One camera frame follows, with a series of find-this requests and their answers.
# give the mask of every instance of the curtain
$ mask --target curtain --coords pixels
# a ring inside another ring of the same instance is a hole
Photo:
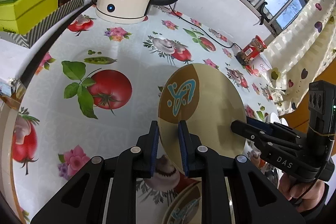
[[[298,17],[264,51],[272,65],[263,76],[278,114],[294,111],[309,83],[335,58],[335,0],[309,0]]]

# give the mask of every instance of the striped box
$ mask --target striped box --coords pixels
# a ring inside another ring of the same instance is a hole
[[[10,32],[0,32],[0,38],[17,44],[22,47],[31,48],[35,42],[54,24],[63,17],[71,13],[73,10],[84,5],[84,0],[70,0],[56,11],[40,21],[27,34],[16,34]]]

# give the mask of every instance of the power cord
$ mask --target power cord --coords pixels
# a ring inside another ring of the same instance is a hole
[[[174,9],[171,7],[171,5],[169,5],[169,8],[170,8],[170,10],[174,13],[175,16],[177,16],[178,18],[184,20],[185,22],[189,23],[190,25],[193,25],[193,26],[199,28],[199,29],[202,30],[208,37],[210,37],[212,40],[214,40],[216,43],[218,43],[218,44],[221,45],[222,47],[224,47],[224,48],[232,48],[234,45],[236,45],[238,48],[240,48],[241,50],[243,50],[243,49],[242,49],[238,44],[236,44],[236,43],[233,43],[230,47],[228,47],[228,46],[224,46],[223,44],[219,43],[216,39],[214,39],[211,35],[209,35],[209,34],[208,34],[205,30],[203,30],[201,27],[199,27],[199,26],[195,25],[194,23],[189,22],[189,21],[185,20],[184,18],[180,17],[179,15],[177,15],[177,14],[175,13]]]

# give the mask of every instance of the printed pea pod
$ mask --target printed pea pod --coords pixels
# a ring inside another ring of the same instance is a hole
[[[85,58],[84,62],[95,65],[108,65],[117,62],[117,60],[105,56],[98,56]]]

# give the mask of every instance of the table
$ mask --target table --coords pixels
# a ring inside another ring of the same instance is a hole
[[[232,44],[197,20],[183,18]],[[224,73],[248,116],[264,119],[277,112],[263,77],[242,67],[232,49],[165,7],[152,7],[136,25],[101,20],[94,7],[80,15],[44,57],[21,104],[12,164],[24,215],[31,219],[91,157],[117,156],[148,133],[157,120],[162,87],[187,63]],[[191,183],[169,163],[161,144],[157,157],[154,178],[137,183],[138,224],[161,223],[168,205]]]

